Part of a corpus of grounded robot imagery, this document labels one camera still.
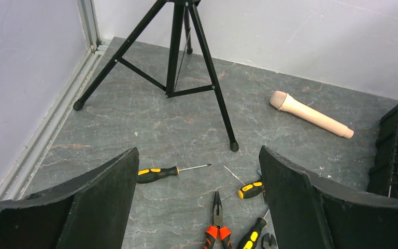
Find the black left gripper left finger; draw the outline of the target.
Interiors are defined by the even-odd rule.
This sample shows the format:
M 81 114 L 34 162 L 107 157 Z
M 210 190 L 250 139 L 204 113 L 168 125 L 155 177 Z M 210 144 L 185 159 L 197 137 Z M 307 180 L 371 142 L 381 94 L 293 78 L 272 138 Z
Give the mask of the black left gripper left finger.
M 139 152 L 20 200 L 0 201 L 0 248 L 121 248 Z

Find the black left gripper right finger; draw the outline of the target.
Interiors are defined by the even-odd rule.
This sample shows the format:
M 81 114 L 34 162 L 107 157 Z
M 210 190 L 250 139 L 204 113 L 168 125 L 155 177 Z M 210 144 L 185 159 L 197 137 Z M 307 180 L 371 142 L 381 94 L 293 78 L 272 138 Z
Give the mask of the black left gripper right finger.
M 398 199 L 322 177 L 267 146 L 259 163 L 279 248 L 398 248 Z

